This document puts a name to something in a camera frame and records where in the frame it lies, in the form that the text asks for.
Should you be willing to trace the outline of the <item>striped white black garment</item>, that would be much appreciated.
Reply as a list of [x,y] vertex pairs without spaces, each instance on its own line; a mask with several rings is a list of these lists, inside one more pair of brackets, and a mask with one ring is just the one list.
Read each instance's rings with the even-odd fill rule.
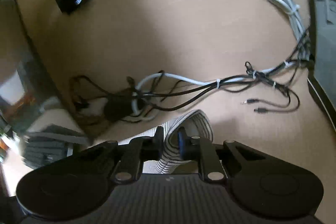
[[159,159],[150,152],[149,171],[154,174],[171,174],[182,164],[197,161],[202,178],[209,180],[209,174],[220,172],[220,162],[213,147],[214,133],[210,121],[202,110],[193,110],[171,119],[160,126],[151,128],[134,137],[122,140],[126,150],[119,160],[114,178],[117,181],[137,180],[142,173],[144,159],[140,154],[145,151],[145,141],[154,148],[158,135],[163,139]]

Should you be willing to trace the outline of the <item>black power adapter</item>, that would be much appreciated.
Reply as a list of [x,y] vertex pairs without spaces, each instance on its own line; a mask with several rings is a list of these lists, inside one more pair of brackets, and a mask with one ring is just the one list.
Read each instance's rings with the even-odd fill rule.
[[110,122],[116,122],[133,114],[130,100],[111,98],[103,109],[104,118]]

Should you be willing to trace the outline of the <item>black keyboard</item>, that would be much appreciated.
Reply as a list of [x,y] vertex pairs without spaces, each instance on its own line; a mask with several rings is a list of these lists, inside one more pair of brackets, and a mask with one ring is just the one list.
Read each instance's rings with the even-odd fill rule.
[[20,142],[21,156],[26,166],[37,169],[89,147],[92,140],[74,130],[49,125],[41,132],[27,132]]

